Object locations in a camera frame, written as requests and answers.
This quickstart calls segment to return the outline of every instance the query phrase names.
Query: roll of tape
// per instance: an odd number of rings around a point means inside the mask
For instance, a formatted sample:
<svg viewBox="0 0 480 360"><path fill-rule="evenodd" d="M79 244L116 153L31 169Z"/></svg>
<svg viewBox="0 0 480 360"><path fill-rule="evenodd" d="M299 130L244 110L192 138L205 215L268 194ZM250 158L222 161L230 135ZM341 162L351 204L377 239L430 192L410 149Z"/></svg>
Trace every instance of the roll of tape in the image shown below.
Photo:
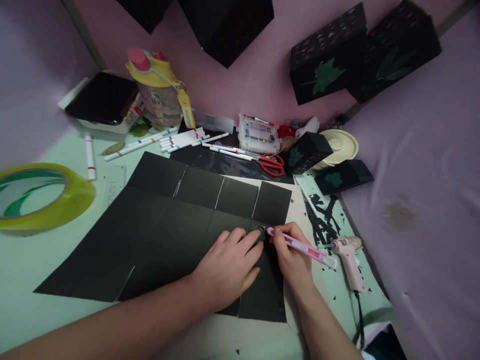
<svg viewBox="0 0 480 360"><path fill-rule="evenodd" d="M0 171L0 229L57 228L80 216L94 199L94 185L62 165L34 163Z"/></svg>

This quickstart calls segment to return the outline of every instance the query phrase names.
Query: left hand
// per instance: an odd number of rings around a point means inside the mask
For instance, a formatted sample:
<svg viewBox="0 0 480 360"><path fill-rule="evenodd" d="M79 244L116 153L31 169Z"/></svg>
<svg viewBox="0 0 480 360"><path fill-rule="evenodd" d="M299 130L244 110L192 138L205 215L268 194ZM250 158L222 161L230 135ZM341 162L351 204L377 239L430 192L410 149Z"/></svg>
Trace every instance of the left hand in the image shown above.
<svg viewBox="0 0 480 360"><path fill-rule="evenodd" d="M225 309L253 284L260 272L253 267L262 255L261 232L246 235L242 228L224 231L190 275L196 294L210 313Z"/></svg>

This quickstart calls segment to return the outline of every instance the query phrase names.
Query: right hand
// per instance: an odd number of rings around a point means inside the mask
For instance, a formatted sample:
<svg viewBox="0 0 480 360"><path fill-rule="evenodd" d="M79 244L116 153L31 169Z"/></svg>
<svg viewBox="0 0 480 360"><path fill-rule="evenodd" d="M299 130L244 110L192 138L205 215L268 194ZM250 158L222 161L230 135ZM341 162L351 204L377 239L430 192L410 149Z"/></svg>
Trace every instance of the right hand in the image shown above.
<svg viewBox="0 0 480 360"><path fill-rule="evenodd" d="M296 222L275 226L270 244L275 245L278 265L293 294L301 296L315 287L312 276L312 259L287 245L282 233L289 234L298 241L311 245Z"/></svg>

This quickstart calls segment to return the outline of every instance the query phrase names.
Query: purple wall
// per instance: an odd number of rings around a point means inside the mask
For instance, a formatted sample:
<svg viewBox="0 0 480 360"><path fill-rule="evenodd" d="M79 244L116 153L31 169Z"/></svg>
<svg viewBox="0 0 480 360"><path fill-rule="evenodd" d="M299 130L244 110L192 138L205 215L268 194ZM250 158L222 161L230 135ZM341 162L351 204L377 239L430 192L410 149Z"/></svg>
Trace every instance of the purple wall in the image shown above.
<svg viewBox="0 0 480 360"><path fill-rule="evenodd" d="M343 194L419 359L480 354L480 6L345 130L375 181Z"/></svg>
<svg viewBox="0 0 480 360"><path fill-rule="evenodd" d="M38 161L68 131L57 103L98 68L60 0L0 2L0 170Z"/></svg>
<svg viewBox="0 0 480 360"><path fill-rule="evenodd" d="M127 73L131 46L162 50L187 86L192 106L232 119L239 112L276 124L312 116L326 123L355 100L346 90L297 105L289 77L290 50L358 4L360 0L273 0L275 19L225 69L204 53L177 1L149 35L116 0L74 0L101 56L112 70ZM400 0L364 0L370 29ZM463 0L415 0L439 24Z"/></svg>

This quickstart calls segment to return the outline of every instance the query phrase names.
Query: scissors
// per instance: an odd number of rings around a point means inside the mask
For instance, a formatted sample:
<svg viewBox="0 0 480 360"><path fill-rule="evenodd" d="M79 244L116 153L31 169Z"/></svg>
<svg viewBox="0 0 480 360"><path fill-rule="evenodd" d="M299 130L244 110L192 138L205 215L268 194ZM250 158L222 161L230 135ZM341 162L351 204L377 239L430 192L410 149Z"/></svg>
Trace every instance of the scissors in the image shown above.
<svg viewBox="0 0 480 360"><path fill-rule="evenodd" d="M260 157L253 156L253 159L260 164L261 168L268 175L274 178L279 178L284 174L284 160L277 154L263 154ZM271 172L269 169L276 169L279 170L279 172Z"/></svg>

